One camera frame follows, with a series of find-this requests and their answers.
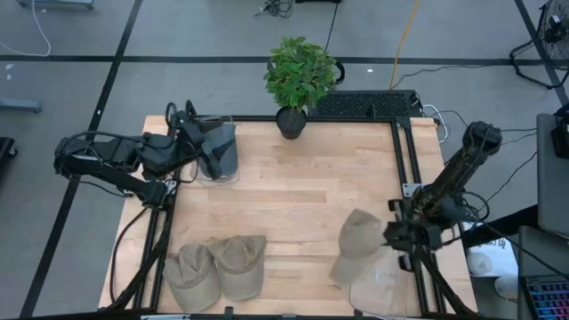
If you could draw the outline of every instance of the potted plant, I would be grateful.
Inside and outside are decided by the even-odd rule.
[[[304,107],[314,107],[336,84],[336,60],[319,45],[304,44],[305,39],[283,37],[280,47],[271,50],[264,77],[267,91],[275,95],[281,107],[276,113],[276,125],[289,140],[298,138],[306,125]]]

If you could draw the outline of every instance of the yellow cable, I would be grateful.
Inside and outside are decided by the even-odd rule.
[[[389,89],[393,88],[393,81],[395,80],[395,75],[397,73],[397,61],[399,60],[399,53],[401,53],[401,48],[403,48],[403,42],[407,37],[407,33],[409,33],[409,29],[411,28],[411,23],[413,19],[415,19],[415,13],[417,13],[417,8],[419,8],[419,0],[415,0],[415,4],[413,5],[413,12],[411,12],[411,17],[407,21],[407,25],[405,26],[405,31],[403,31],[403,35],[401,36],[401,41],[399,41],[399,46],[397,47],[397,54],[395,55],[395,62],[393,63],[393,71],[391,72],[391,81],[389,81]]]

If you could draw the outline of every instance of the wooden tabletop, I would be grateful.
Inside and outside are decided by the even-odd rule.
[[[414,118],[413,137],[424,183],[443,169],[435,125]],[[260,295],[245,301],[223,297],[202,313],[297,314],[351,316],[354,307],[377,315],[419,316],[413,273],[399,269],[400,252],[389,249],[369,275],[351,288],[340,288],[328,277],[339,252],[341,225],[354,208],[368,211],[384,225],[394,219],[389,199],[401,198],[397,163],[389,124],[308,123],[297,140],[285,140],[274,123],[236,123],[239,181],[205,188],[182,185],[177,195],[168,254],[184,244],[209,244],[237,235],[265,235],[265,281]],[[144,132],[166,134],[162,116],[148,116]],[[407,179],[412,180],[405,135],[400,131]],[[189,179],[190,168],[182,171]],[[118,230],[140,211],[127,199]],[[116,256],[115,293],[132,279],[148,228],[149,213],[125,235]],[[437,252],[445,279],[467,306],[477,309],[460,241]],[[436,310],[426,277],[431,310]],[[148,305],[155,271],[147,278]],[[108,275],[100,305],[110,303]],[[166,281],[159,312],[179,313]]]

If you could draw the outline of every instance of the cap brim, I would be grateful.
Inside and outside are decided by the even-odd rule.
[[[263,286],[264,265],[265,259],[261,256],[251,270],[242,274],[231,274],[219,268],[218,274],[225,298],[243,300],[257,296]]]
[[[214,265],[211,265],[207,275],[199,283],[190,288],[170,285],[170,290],[178,305],[185,313],[196,313],[210,307],[221,296],[220,279]]]
[[[374,255],[358,260],[338,256],[330,271],[330,278],[336,284],[353,284],[372,265],[374,259]]]

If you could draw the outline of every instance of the beige cap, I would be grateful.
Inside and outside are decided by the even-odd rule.
[[[203,244],[182,246],[178,257],[166,259],[162,274],[185,313],[199,312],[220,298],[213,256]]]
[[[234,236],[208,246],[217,263],[225,298],[243,300],[260,293],[266,246],[265,236]]]
[[[385,243],[381,221],[355,209],[341,227],[339,243],[340,256],[332,266],[330,278],[337,284],[353,284],[378,258]]]

